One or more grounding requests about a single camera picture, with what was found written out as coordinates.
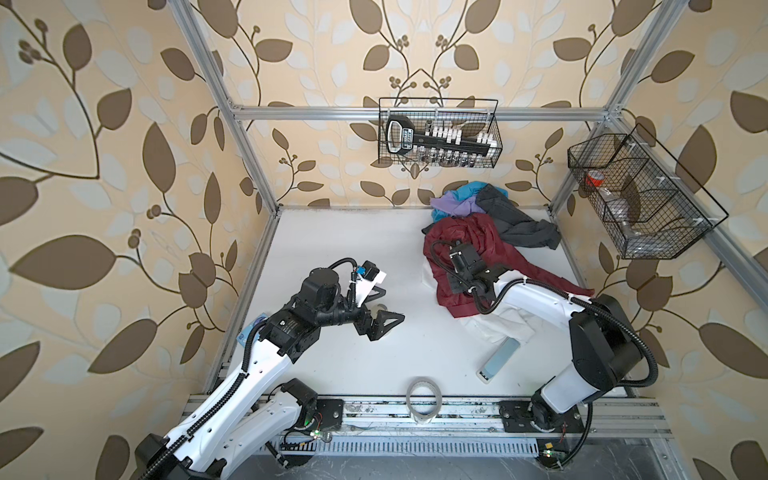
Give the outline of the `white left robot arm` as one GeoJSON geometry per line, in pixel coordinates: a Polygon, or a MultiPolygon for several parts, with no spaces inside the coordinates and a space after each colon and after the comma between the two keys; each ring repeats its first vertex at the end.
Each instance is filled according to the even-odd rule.
{"type": "Polygon", "coordinates": [[[386,294],[383,271],[370,261],[344,261],[352,268],[346,290],[335,264],[313,269],[286,304],[252,325],[240,364],[202,405],[167,434],[150,434],[139,444],[139,478],[227,479],[259,449],[272,448],[278,434],[319,428],[317,394],[298,379],[282,384],[264,406],[257,402],[319,340],[322,328],[351,324],[377,341],[405,319],[367,306],[386,294]]]}

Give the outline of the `maroon shirt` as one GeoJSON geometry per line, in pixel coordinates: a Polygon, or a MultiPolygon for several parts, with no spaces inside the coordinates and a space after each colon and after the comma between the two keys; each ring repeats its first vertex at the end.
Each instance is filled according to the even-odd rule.
{"type": "Polygon", "coordinates": [[[425,229],[423,254],[437,282],[437,302],[455,318],[490,312],[498,297],[498,281],[505,273],[517,272],[570,294],[587,298],[594,294],[529,262],[516,247],[501,239],[487,214],[433,223],[425,229]]]}

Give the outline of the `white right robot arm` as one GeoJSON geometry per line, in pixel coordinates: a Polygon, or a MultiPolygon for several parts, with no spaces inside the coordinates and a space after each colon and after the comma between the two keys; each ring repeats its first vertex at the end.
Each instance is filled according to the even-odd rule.
{"type": "Polygon", "coordinates": [[[524,417],[532,427],[550,432],[566,415],[588,409],[618,387],[649,387],[659,376],[657,360],[609,296],[587,298],[504,264],[488,264],[469,243],[442,244],[444,262],[434,242],[427,258],[447,274],[451,291],[472,300],[477,313],[492,315],[503,307],[523,310],[556,326],[570,337],[572,359],[555,377],[535,391],[524,417]]]}

